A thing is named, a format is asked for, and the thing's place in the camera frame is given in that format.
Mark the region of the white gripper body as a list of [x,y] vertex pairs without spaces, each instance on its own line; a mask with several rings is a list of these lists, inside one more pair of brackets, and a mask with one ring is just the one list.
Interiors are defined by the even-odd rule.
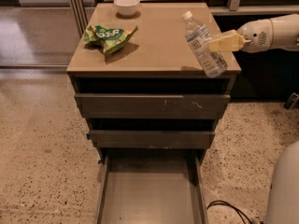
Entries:
[[271,48],[273,25],[269,19],[247,22],[237,32],[247,40],[242,51],[256,53]]

